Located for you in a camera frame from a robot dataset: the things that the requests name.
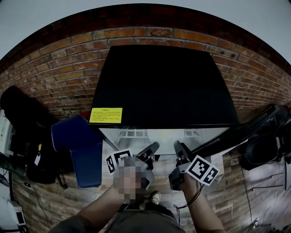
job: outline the hand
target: hand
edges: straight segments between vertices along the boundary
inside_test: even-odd
[[[187,173],[184,174],[184,182],[180,185],[180,188],[185,197],[194,196],[199,190],[198,182]]]
[[[124,161],[114,174],[113,186],[119,194],[124,194],[125,201],[134,202],[146,192],[146,172],[135,157]]]

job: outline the black cable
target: black cable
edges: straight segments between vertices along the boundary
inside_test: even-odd
[[[38,199],[38,193],[36,192],[35,188],[34,188],[32,185],[30,185],[29,183],[26,183],[26,182],[25,182],[25,183],[21,183],[21,182],[17,182],[17,181],[12,181],[12,182],[19,183],[19,184],[24,184],[24,185],[27,186],[27,187],[32,187],[32,188],[33,188],[33,190],[34,190],[34,192],[35,192],[35,195],[36,195],[36,200],[37,200],[37,202],[38,202],[38,204],[39,204],[39,206],[40,206],[42,212],[45,214],[46,225],[47,225],[47,227],[50,229],[50,227],[49,227],[48,217],[47,217],[47,215],[46,215],[44,209],[42,208],[42,206],[41,206],[41,204],[40,204],[40,201],[39,201],[39,199]]]
[[[204,188],[205,185],[202,185],[201,186],[201,183],[200,183],[200,189],[199,191],[194,195],[194,197],[188,202],[186,203],[184,206],[180,206],[180,207],[177,207],[176,205],[174,205],[174,207],[176,208],[176,211],[177,211],[177,215],[178,215],[178,219],[179,219],[179,226],[180,226],[180,209],[182,208],[186,208],[188,206],[190,206],[191,204],[193,204],[197,198],[199,197],[199,195],[201,194],[203,188]]]
[[[280,164],[280,162],[277,161],[277,164],[279,164],[279,166],[284,166],[285,162],[283,162],[282,164]]]
[[[272,162],[267,162],[267,164],[273,164],[274,162],[276,162],[276,160],[274,160]]]
[[[245,175],[244,175],[244,172],[242,170],[242,167],[241,167],[241,172],[242,172],[242,176],[244,178],[244,184],[245,184],[245,190],[246,190],[246,197],[247,197],[247,201],[249,203],[249,208],[250,208],[250,215],[251,215],[251,204],[250,204],[250,200],[249,200],[249,195],[247,194],[247,188],[246,188],[246,180],[245,180]]]
[[[279,197],[279,190],[277,191],[277,198],[276,198],[276,201],[275,201],[275,203],[274,203],[274,205],[273,206],[275,206],[276,205],[276,203],[277,203],[277,200],[278,200],[278,197]],[[265,216],[266,216],[266,214],[267,214],[267,212],[268,212],[268,210],[271,208],[272,206],[270,206],[268,209],[267,209],[267,211],[265,212],[265,214],[264,214],[264,218],[263,218],[263,223],[262,223],[262,225],[261,226],[263,226],[264,225],[264,221],[265,221]]]
[[[47,225],[47,227],[50,229],[50,227],[49,227],[49,221],[48,221],[48,217],[47,217],[47,215],[46,215],[46,213],[45,213],[44,209],[42,208],[42,206],[41,206],[41,204],[40,204],[40,201],[39,201],[39,199],[38,199],[38,194],[37,194],[37,192],[36,192],[35,188],[34,188],[33,186],[31,186],[31,187],[33,188],[33,190],[34,190],[34,192],[35,192],[35,194],[36,194],[36,199],[37,199],[37,202],[38,202],[38,204],[40,205],[40,208],[42,209],[42,212],[45,214],[45,218],[46,218],[46,225]]]
[[[7,164],[6,172],[4,172],[4,168],[3,168],[3,167],[4,167],[4,164],[3,164],[3,162],[1,162],[1,166],[2,166],[2,170],[3,170],[3,177],[0,178],[0,182],[1,182],[2,180],[6,179],[6,178],[5,178],[5,175],[6,175],[7,172],[8,172],[8,166],[9,166],[9,165]]]

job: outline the white wall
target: white wall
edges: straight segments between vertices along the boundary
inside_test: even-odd
[[[9,179],[8,173],[6,173],[5,178]],[[7,204],[7,201],[10,200],[9,193],[9,188],[0,183],[0,227],[4,230],[15,230],[18,227],[10,215]]]
[[[66,16],[107,5],[160,3],[200,10],[258,36],[291,63],[291,4],[288,0],[3,0],[0,58],[38,29]]]

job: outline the red brick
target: red brick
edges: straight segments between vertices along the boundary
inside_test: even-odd
[[[56,43],[50,44],[42,49],[40,49],[40,54],[48,54],[58,49],[62,49],[71,45],[70,38],[58,41]]]
[[[24,78],[24,79],[20,79],[19,81],[17,81],[17,83],[16,83],[15,85],[17,85],[17,86],[21,86],[21,85],[23,85],[23,84],[25,84],[25,83],[27,83],[27,82],[28,82],[27,79]]]
[[[73,93],[71,91],[64,91],[64,92],[59,92],[59,93],[52,93],[51,94],[53,97],[60,97],[60,96],[72,96]]]
[[[48,67],[47,64],[42,64],[42,65],[37,67],[38,72],[42,72],[42,71],[45,71],[45,70],[48,70],[48,69],[49,69],[49,67]]]
[[[6,86],[10,86],[14,82],[15,82],[15,79],[14,78],[10,78],[10,79],[8,79],[8,81],[5,84],[6,84]]]
[[[219,64],[217,64],[217,67],[218,67],[220,72],[228,72],[229,69],[230,69],[228,66],[222,66],[222,65],[219,65]]]
[[[58,98],[50,98],[50,99],[45,99],[42,102],[43,103],[54,103],[54,102],[58,102],[59,99]]]
[[[34,69],[31,69],[31,70],[28,70],[28,71],[23,72],[21,74],[21,77],[22,78],[26,78],[26,77],[31,76],[31,75],[34,75],[36,73],[37,73],[37,69],[34,68]]]
[[[62,50],[58,50],[56,52],[51,53],[51,56],[53,59],[58,59],[58,58],[67,56],[67,52],[65,49],[62,49]]]
[[[63,66],[63,67],[59,68],[58,70],[59,70],[59,73],[62,74],[62,73],[74,71],[74,68],[73,68],[73,66]]]
[[[98,82],[98,80],[99,80],[99,76],[85,77],[81,79],[83,83]]]
[[[67,85],[66,81],[59,81],[59,82],[52,82],[52,83],[46,84],[45,87],[48,89],[52,87],[66,86],[66,85]]]
[[[69,79],[69,78],[77,78],[77,77],[82,77],[84,76],[83,71],[76,71],[76,72],[71,72],[71,73],[65,73],[61,75],[56,75],[55,79],[56,80],[64,80],[64,79]]]
[[[14,79],[15,79],[15,81],[18,81],[18,80],[21,79],[21,76],[20,75],[17,75],[17,76],[14,77]]]
[[[105,60],[97,60],[97,61],[89,61],[83,62],[74,65],[75,70],[83,70],[86,68],[95,68],[95,67],[102,67],[104,65]]]
[[[6,76],[6,75],[8,75],[8,71],[7,70],[5,70],[4,72],[2,72],[1,74],[0,74],[0,79],[1,78],[3,78],[4,76]]]
[[[72,91],[72,90],[80,90],[84,88],[91,88],[89,84],[80,84],[80,85],[72,85],[72,86],[64,86],[64,91]]]
[[[48,54],[48,55],[46,55],[46,56],[43,56],[43,57],[41,57],[41,58],[39,58],[39,59],[36,59],[36,60],[34,60],[34,61],[28,63],[28,66],[29,66],[30,68],[33,68],[33,67],[36,67],[36,66],[38,66],[38,65],[40,65],[40,64],[47,63],[47,62],[49,62],[50,60],[51,60],[51,56],[50,56],[50,54]]]
[[[106,58],[108,55],[109,50],[101,50],[99,51],[99,57],[100,58]]]
[[[100,30],[94,33],[94,39],[105,39],[105,38],[117,38],[117,37],[129,37],[129,36],[145,36],[146,29],[141,27],[133,28],[117,28]]]
[[[226,85],[233,85],[235,83],[235,81],[232,80],[224,80],[224,82],[226,83]]]
[[[244,65],[244,64],[239,63],[239,62],[237,62],[235,60],[230,60],[230,59],[227,59],[227,58],[224,58],[224,57],[221,57],[221,56],[213,55],[213,60],[218,64],[231,66],[231,67],[235,67],[235,68],[238,68],[238,69],[250,69],[251,68],[251,66]]]
[[[117,40],[110,40],[110,46],[125,46],[125,45],[132,45],[132,39],[117,39]]]
[[[51,90],[53,92],[61,92],[61,91],[63,91],[63,88],[61,88],[61,87],[55,87],[55,88],[51,88]]]
[[[74,110],[74,111],[71,111],[71,113],[72,113],[72,114],[80,114],[81,111],[79,111],[79,110]]]
[[[262,57],[262,56],[259,56],[258,61],[259,61],[260,63],[265,64],[265,65],[266,65],[266,63],[269,62],[266,58],[264,58],[264,57]]]
[[[92,103],[93,99],[79,99],[80,103]]]
[[[26,70],[28,70],[28,69],[29,69],[29,67],[28,67],[27,64],[24,64],[24,65],[22,65],[22,66],[20,67],[20,70],[21,70],[21,71],[26,71]]]
[[[248,64],[249,61],[250,61],[250,59],[249,59],[247,56],[243,56],[242,54],[239,55],[239,57],[238,57],[237,60],[238,60],[238,61],[241,61],[241,62],[243,62],[243,63],[246,63],[246,64]]]
[[[17,61],[16,63],[14,63],[14,68],[17,69],[18,67],[22,66],[23,64],[29,62],[30,59],[28,56],[23,57],[22,59],[20,59],[19,61]]]
[[[149,36],[159,36],[159,37],[171,37],[172,29],[170,28],[149,28]]]
[[[136,39],[138,45],[158,45],[158,46],[175,46],[182,47],[182,41],[161,40],[161,39]]]
[[[236,91],[241,91],[241,92],[244,92],[244,91],[245,91],[245,89],[242,88],[242,87],[236,87],[235,90],[236,90]]]
[[[44,78],[45,82],[54,82],[55,78],[54,77],[46,77]]]
[[[59,71],[57,69],[55,69],[55,70],[49,70],[49,71],[45,71],[45,72],[42,72],[42,73],[38,73],[36,75],[36,77],[38,79],[40,79],[40,78],[44,78],[44,77],[48,77],[48,76],[53,76],[53,75],[56,75],[58,73],[59,73]]]
[[[27,77],[27,81],[28,81],[28,82],[35,81],[36,79],[37,79],[37,78],[36,78],[35,75]]]
[[[92,69],[92,70],[86,70],[85,71],[85,76],[91,76],[91,75],[100,75],[101,74],[101,69]]]
[[[68,55],[107,48],[107,41],[93,41],[67,49]]]
[[[249,64],[250,64],[251,66],[253,66],[253,67],[256,67],[256,68],[262,70],[262,71],[265,71],[266,68],[267,68],[267,67],[264,66],[263,64],[261,64],[261,63],[259,63],[259,62],[256,62],[256,61],[254,61],[254,60],[250,60],[250,61],[249,61]]]
[[[9,79],[9,76],[8,75],[6,75],[4,78],[3,78],[3,80],[5,80],[5,81],[7,81]]]
[[[75,84],[80,84],[81,80],[80,79],[72,79],[72,80],[67,80],[67,85],[75,85]]]
[[[72,44],[73,45],[84,43],[84,42],[89,42],[91,40],[92,40],[92,33],[91,32],[72,36]]]
[[[25,94],[30,94],[30,93],[33,93],[33,92],[36,92],[36,89],[34,87],[25,89],[25,91],[24,91]]]
[[[225,41],[225,40],[219,39],[217,46],[221,47],[221,48],[224,48],[224,49],[233,50],[235,44],[231,43],[229,41]]]
[[[85,95],[87,92],[85,90],[74,90],[74,95]]]
[[[44,98],[44,99],[48,99],[48,98],[51,98],[51,95],[50,94],[47,94],[47,95],[42,95],[42,97]]]
[[[92,88],[96,88],[97,87],[97,82],[96,83],[91,83],[91,87]]]
[[[238,52],[238,53],[241,53],[243,55],[249,56],[249,57],[251,57],[252,59],[255,59],[255,60],[259,58],[259,55],[256,54],[255,52],[253,52],[253,51],[251,51],[249,49],[246,49],[244,47],[238,46],[238,45],[235,46],[234,50],[236,52]]]
[[[35,82],[29,83],[28,87],[34,87],[34,86],[41,85],[41,84],[44,84],[44,83],[45,83],[45,81],[43,79],[40,79],[40,80],[37,80]]]
[[[76,100],[76,99],[68,99],[68,97],[67,96],[61,96],[61,97],[59,97],[59,99],[60,99],[60,102],[62,103],[62,104],[74,104],[74,103],[79,103],[79,101],[78,100]]]
[[[47,90],[44,90],[44,91],[38,91],[35,93],[35,96],[42,96],[42,95],[47,95],[47,94],[50,94],[51,93],[51,89],[47,89]]]
[[[219,54],[221,56],[226,56],[234,60],[237,59],[238,57],[237,53],[234,53],[232,51],[225,50],[216,46],[207,46],[206,51],[212,54]]]
[[[95,94],[95,91],[96,91],[95,89],[86,90],[87,94]]]
[[[25,85],[22,85],[22,86],[19,87],[19,89],[21,89],[21,90],[24,90],[24,89],[27,89],[27,88],[28,88],[28,84],[25,84]]]
[[[204,51],[206,45],[195,43],[195,42],[185,42],[184,47],[188,49],[196,49],[196,50]]]
[[[216,45],[218,39],[215,37],[212,37],[210,35],[193,32],[193,31],[185,31],[185,30],[175,30],[175,37],[186,39],[186,40],[193,40],[193,41],[200,41],[207,44]]]
[[[80,61],[93,60],[99,58],[98,52],[82,53],[78,55]]]
[[[45,89],[44,86],[35,86],[35,89],[38,91],[43,91]]]
[[[31,60],[33,60],[33,59],[36,59],[36,58],[40,57],[41,54],[40,54],[40,51],[39,50],[36,50],[36,51],[30,53],[28,56],[29,56],[29,58]]]
[[[78,61],[79,60],[78,60],[77,56],[64,57],[64,58],[60,58],[60,59],[51,61],[49,63],[49,67],[55,68],[57,66],[62,66],[62,65],[70,64],[70,63],[75,63],[75,62],[78,62]]]
[[[11,72],[8,76],[10,77],[10,78],[12,78],[12,77],[14,77],[14,76],[16,76],[16,75],[19,75],[21,73],[21,70],[20,69],[16,69],[16,70],[14,70],[13,72]]]

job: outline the floor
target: floor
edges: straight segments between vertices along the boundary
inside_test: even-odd
[[[103,157],[112,149],[104,143]],[[252,220],[260,217],[260,228],[252,229],[251,215],[246,195],[242,169],[239,165],[240,154],[232,151],[223,156],[224,176],[219,183],[203,190],[209,204],[221,219],[227,232],[268,232],[273,226],[283,228],[291,223],[291,190],[253,192],[253,187],[271,186],[283,183],[283,175],[271,178],[272,174],[283,172],[283,166],[277,163],[266,164],[251,171],[244,170]],[[161,156],[154,163],[155,181],[151,190],[160,190],[161,204],[176,215],[174,204],[185,203],[181,192],[172,191],[168,175],[175,168],[176,157]],[[48,232],[61,220],[79,212],[83,207],[96,200],[111,184],[112,177],[103,169],[102,185],[98,188],[79,188],[73,173],[64,175],[68,185],[63,190],[59,184],[43,185],[28,181],[33,187],[26,187],[25,179],[14,176],[14,193],[22,206],[27,226],[31,233]],[[194,232],[194,226],[187,208],[181,209],[181,227],[186,232]]]

